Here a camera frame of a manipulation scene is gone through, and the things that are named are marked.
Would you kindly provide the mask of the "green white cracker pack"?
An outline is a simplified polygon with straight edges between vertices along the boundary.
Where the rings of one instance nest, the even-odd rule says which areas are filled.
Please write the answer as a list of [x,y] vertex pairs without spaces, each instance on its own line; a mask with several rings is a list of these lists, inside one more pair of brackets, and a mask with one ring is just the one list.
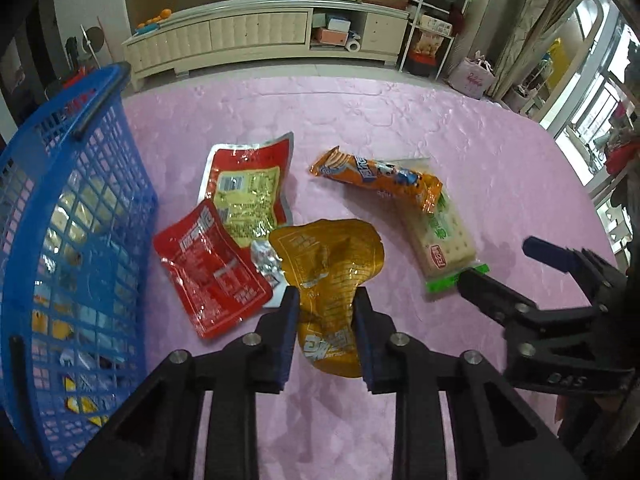
[[408,241],[422,271],[428,296],[452,292],[460,273],[474,269],[481,274],[489,266],[477,258],[476,244],[445,185],[432,214],[400,200],[396,203]]

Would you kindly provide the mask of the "pink tote bag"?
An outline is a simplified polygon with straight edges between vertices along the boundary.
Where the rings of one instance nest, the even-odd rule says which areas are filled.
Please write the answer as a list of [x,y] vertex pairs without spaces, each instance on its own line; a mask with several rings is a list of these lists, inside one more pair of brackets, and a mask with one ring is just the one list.
[[476,51],[464,58],[449,74],[447,82],[451,88],[464,96],[479,100],[494,83],[496,77],[485,55]]

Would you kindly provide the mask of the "white metal shelf rack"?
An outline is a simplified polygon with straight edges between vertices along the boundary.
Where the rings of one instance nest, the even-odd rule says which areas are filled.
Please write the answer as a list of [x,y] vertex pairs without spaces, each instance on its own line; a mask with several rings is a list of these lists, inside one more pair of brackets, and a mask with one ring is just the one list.
[[408,0],[398,70],[442,78],[472,0]]

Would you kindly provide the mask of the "oranges on cabinet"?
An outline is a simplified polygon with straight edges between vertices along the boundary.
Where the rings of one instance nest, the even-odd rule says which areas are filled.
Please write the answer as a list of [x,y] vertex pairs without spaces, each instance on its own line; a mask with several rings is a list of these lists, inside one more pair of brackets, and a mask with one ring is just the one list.
[[137,24],[136,32],[141,32],[142,29],[146,29],[146,28],[155,26],[157,24],[160,24],[160,22],[162,21],[166,21],[168,18],[171,17],[171,14],[172,14],[171,9],[166,8],[161,10],[160,13],[157,14],[157,16],[154,16],[154,18],[149,18],[148,20],[140,24]]

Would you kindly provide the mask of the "small red snack pouch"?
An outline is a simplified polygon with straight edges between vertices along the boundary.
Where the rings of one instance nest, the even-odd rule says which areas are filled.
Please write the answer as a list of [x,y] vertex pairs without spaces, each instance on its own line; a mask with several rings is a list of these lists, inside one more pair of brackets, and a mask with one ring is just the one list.
[[210,200],[153,238],[195,333],[215,338],[257,313],[272,287],[222,225]]

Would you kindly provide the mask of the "large red silver snack pouch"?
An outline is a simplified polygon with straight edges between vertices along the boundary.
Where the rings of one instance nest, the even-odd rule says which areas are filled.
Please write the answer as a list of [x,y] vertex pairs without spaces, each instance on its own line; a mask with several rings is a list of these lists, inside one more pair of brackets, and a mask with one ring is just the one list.
[[294,151],[294,134],[254,144],[216,144],[208,153],[198,200],[210,200],[222,225],[271,286],[264,307],[276,308],[288,286],[269,235],[292,223],[283,182]]

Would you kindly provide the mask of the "blue plastic basket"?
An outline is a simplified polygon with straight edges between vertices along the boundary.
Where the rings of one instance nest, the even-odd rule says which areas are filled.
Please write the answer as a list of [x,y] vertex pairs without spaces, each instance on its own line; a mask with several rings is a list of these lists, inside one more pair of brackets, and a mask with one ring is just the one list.
[[142,382],[157,196],[122,106],[130,67],[42,104],[1,154],[1,406],[60,478]]

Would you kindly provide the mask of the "orange wafer snack pack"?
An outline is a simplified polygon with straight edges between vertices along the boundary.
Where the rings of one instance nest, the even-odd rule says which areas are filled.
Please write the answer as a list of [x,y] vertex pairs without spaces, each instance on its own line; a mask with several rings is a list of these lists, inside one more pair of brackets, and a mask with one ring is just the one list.
[[309,171],[397,198],[424,214],[434,214],[442,195],[442,181],[428,172],[344,153],[338,146],[322,154]]

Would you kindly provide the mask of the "cream tv cabinet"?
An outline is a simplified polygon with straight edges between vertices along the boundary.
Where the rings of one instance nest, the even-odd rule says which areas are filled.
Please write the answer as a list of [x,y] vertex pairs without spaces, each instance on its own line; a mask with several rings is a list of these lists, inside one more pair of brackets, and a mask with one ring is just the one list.
[[178,11],[122,43],[131,83],[214,66],[287,58],[397,63],[408,13],[340,0],[226,0]]

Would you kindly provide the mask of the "yellow-orange snack pouch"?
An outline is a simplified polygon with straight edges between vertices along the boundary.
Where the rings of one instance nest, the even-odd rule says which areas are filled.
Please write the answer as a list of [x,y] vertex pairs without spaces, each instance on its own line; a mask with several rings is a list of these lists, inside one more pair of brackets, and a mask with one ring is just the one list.
[[305,359],[323,373],[359,377],[352,300],[383,269],[378,231],[359,219],[322,219],[282,226],[269,243],[286,281],[299,292],[297,342]]

